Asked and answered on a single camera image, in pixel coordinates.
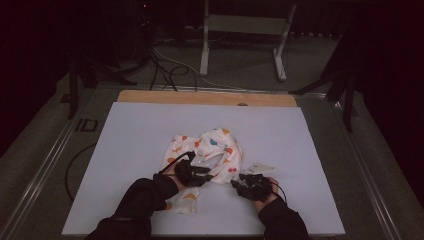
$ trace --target printed fabric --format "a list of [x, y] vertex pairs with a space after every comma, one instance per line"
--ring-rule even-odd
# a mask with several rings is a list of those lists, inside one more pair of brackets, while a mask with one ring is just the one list
[[[203, 133], [200, 138], [176, 135], [165, 151], [162, 168], [185, 152], [202, 151], [206, 160], [222, 155], [221, 160], [209, 172], [214, 176], [211, 182], [224, 184], [238, 180], [242, 151], [236, 139], [228, 129], [221, 128]], [[180, 191], [168, 199], [166, 210], [178, 213], [195, 213], [199, 188], [193, 187]]]

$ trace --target hand-mounted device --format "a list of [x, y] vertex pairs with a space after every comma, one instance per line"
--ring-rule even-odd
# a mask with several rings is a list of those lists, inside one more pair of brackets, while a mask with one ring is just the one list
[[[247, 198], [251, 201], [265, 202], [270, 194], [274, 194], [277, 197], [281, 198], [278, 193], [272, 190], [271, 184], [274, 183], [272, 183], [269, 178], [264, 177], [262, 175], [262, 173], [274, 170], [274, 167], [269, 167], [265, 164], [255, 163], [244, 171], [247, 174], [239, 174], [240, 181], [231, 180], [231, 185], [237, 190], [237, 194], [239, 196]], [[281, 189], [281, 191], [284, 194], [283, 201], [287, 203], [283, 189]]]
[[210, 181], [213, 178], [212, 175], [208, 175], [211, 169], [209, 168], [209, 164], [206, 163], [206, 159], [203, 158], [201, 152], [199, 152], [198, 155], [194, 152], [181, 154], [158, 174], [163, 175], [163, 172], [177, 161], [179, 162], [175, 165], [174, 175], [177, 176], [178, 180], [186, 187], [200, 187], [205, 182]]
[[231, 185], [241, 197], [252, 201], [265, 202], [272, 192], [271, 181], [262, 174], [239, 174], [240, 180], [231, 180]]

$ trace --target person's right hand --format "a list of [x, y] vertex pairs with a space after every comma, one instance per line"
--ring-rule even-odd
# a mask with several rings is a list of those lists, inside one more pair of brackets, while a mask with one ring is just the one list
[[[268, 177], [268, 179], [271, 181], [272, 185], [272, 191], [275, 193], [278, 193], [278, 181], [275, 180], [272, 177]], [[256, 209], [258, 209], [258, 212], [260, 212], [266, 205], [268, 205], [269, 203], [271, 203], [272, 201], [274, 201], [275, 199], [277, 199], [277, 196], [275, 196], [275, 194], [269, 194], [268, 198], [265, 200], [265, 202], [261, 202], [261, 201], [252, 201], [253, 205], [255, 205]]]

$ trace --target white tabletop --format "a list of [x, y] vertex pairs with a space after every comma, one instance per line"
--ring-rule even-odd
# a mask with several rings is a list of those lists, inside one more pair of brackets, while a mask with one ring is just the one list
[[[69, 213], [64, 235], [84, 235], [111, 216], [128, 187], [160, 170], [175, 134], [199, 137], [215, 128], [232, 131], [243, 151], [243, 168], [254, 162], [276, 167], [288, 205], [311, 235], [344, 234], [306, 121], [297, 107], [237, 107], [188, 104], [114, 103]], [[261, 235], [251, 203], [229, 185], [206, 183], [197, 213], [156, 212], [157, 236]]]

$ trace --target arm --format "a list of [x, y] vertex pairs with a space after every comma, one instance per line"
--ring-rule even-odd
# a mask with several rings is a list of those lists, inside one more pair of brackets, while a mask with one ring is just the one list
[[[269, 178], [273, 191], [278, 192], [278, 182]], [[259, 220], [265, 226], [265, 239], [310, 240], [305, 223], [299, 213], [290, 209], [282, 198], [270, 194], [265, 202], [254, 201]]]
[[151, 235], [150, 216], [165, 209], [165, 200], [179, 191], [167, 176], [155, 175], [153, 180], [141, 178], [127, 190], [115, 213], [101, 220], [85, 239], [147, 239]]

